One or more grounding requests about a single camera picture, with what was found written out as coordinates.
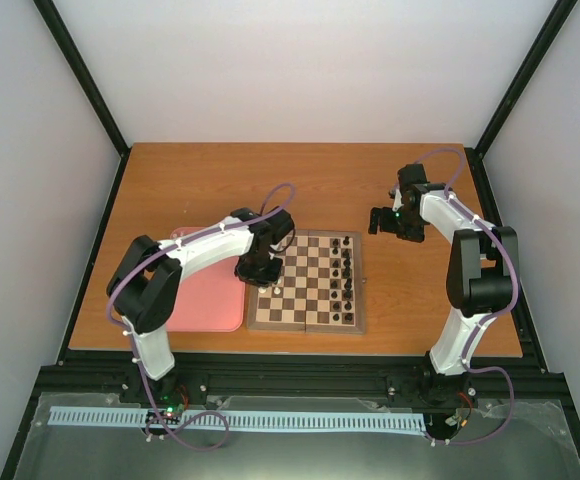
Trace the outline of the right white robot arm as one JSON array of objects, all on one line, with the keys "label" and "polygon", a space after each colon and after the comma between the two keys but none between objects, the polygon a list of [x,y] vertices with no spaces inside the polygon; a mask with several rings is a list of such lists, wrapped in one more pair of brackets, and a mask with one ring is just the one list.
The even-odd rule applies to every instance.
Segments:
[{"label": "right white robot arm", "polygon": [[517,234],[482,219],[446,184],[430,182],[418,163],[398,170],[390,197],[391,207],[371,209],[370,234],[386,232],[421,243],[425,228],[432,226],[451,245],[446,275],[451,309],[429,359],[437,375],[461,375],[470,370],[487,328],[517,304]]}]

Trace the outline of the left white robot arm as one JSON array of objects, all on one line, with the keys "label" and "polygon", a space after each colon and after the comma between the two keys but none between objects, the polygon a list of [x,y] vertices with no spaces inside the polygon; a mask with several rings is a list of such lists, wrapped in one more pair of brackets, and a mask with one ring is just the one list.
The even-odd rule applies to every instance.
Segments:
[{"label": "left white robot arm", "polygon": [[171,400],[178,378],[166,323],[180,286],[191,276],[236,258],[234,276],[257,288],[274,285],[283,261],[275,246],[294,230],[283,207],[266,214],[242,208],[218,223],[177,239],[133,240],[106,289],[108,320],[131,341],[133,361],[145,375],[142,388],[156,402]]}]

